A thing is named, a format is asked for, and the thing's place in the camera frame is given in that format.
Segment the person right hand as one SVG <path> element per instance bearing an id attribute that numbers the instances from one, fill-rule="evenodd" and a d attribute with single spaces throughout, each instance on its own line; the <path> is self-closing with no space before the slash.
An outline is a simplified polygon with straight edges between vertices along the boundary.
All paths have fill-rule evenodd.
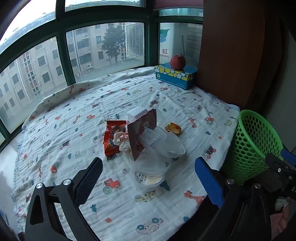
<path id="1" fill-rule="evenodd" d="M 290 205 L 292 204 L 292 199 L 278 198 L 275 202 L 275 211 L 280 211 L 279 213 L 272 214 L 270 216 L 271 221 L 271 240 L 274 240 L 276 236 L 282 233 L 286 228 L 288 221 L 290 220 L 291 210 Z"/>

